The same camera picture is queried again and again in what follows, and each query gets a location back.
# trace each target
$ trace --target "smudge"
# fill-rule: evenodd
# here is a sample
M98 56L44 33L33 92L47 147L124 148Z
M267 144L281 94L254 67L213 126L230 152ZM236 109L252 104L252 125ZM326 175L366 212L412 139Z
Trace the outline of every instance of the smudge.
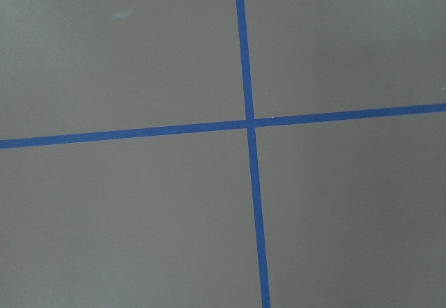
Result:
M137 4L128 7L128 8L122 8L120 10L117 10L115 13L111 15L112 19L125 19L126 17L129 17L133 14L133 12L137 9Z

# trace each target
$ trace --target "floor tile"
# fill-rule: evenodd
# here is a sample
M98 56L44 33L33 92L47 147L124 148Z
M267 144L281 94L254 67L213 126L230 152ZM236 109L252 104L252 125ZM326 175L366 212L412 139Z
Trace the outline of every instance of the floor tile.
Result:
M2 0L0 139L243 118L235 0Z
M245 131L0 151L8 308L260 307Z
M257 117L446 102L446 0L246 0Z
M257 131L272 307L441 307L446 114Z

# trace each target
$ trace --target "blue tape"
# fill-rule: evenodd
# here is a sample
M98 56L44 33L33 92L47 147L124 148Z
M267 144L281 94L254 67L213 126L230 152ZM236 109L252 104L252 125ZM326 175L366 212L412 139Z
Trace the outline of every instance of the blue tape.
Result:
M254 120L254 126L256 128L262 128L272 127L275 125L299 125L302 123L317 123L326 121L355 120L360 118L379 118L385 116L439 113L442 111L446 112L446 103L405 107L389 107L379 109L363 109L360 111L339 111L333 113L280 116L277 118L257 118ZM114 130L110 132L87 132L81 134L29 137L23 139L4 139L0 140L0 149L106 141L110 139L132 139L135 137L188 134L193 132L214 132L218 130L244 129L248 127L248 124L249 123L246 120L236 120L210 123L195 123L191 125L172 125L165 127Z
M136 137L188 134L192 132L214 132L218 130L234 130L243 128L246 128L246 121L237 120L211 123L196 123L191 125L171 125L166 127L114 130L110 132L87 132L83 134L29 137L26 139L5 139L0 140L0 149L105 141L110 139L132 139Z
M256 126L254 120L254 101L252 99L251 68L249 65L249 46L245 14L245 0L236 0L238 38L240 41L240 59L242 64L243 94L247 123L247 141L249 167L251 172L252 201L254 206L254 224L256 229L257 259L259 262L260 290L262 307L270 308L270 289L268 265L266 261L265 231L260 189L259 160L257 155Z
M384 116L436 113L441 111L446 111L446 103L405 106L405 107L378 108L378 109L363 109L360 111L339 111L334 113L280 116L277 118L258 118L256 119L255 124L256 127L269 127L273 125L298 125L301 123L354 120L359 118L380 118Z

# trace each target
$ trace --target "grid line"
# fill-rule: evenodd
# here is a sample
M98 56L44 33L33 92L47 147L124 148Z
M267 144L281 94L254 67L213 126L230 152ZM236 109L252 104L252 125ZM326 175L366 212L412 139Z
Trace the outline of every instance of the grid line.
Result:
M264 128L278 125L299 125L303 123L357 120L361 118L383 118L389 116L403 116L440 112L446 112L446 103L388 107L378 109L362 109L356 111L336 111L330 113L304 114L294 116L278 116L274 118L256 118L254 119L254 124L256 128ZM104 132L85 132L78 134L25 137L19 139L2 139L0 140L0 149L107 141L112 139L133 139L137 137L189 134L195 132L216 132L220 130L245 129L246 127L246 120L234 120L209 123L193 123L188 125L168 125L151 128L112 130Z
M266 259L265 230L260 187L259 157L257 154L256 121L252 98L251 66L249 63L248 32L245 14L245 0L236 0L238 38L240 41L240 61L242 66L243 96L245 98L246 131L251 176L252 203L254 207L254 227L256 230L257 261L259 264L260 292L262 307L270 308L270 285Z

